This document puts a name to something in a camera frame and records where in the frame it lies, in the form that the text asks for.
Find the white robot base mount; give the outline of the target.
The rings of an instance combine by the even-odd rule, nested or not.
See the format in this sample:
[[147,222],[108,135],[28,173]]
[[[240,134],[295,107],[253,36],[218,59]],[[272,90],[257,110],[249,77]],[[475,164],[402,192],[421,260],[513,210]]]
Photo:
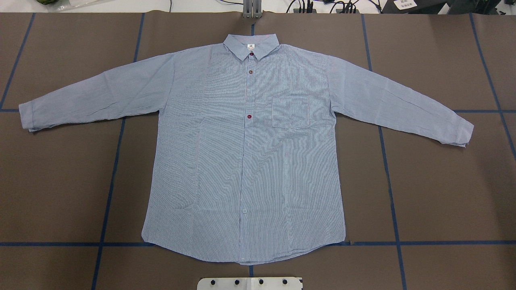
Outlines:
[[298,277],[202,278],[197,290],[302,290]]

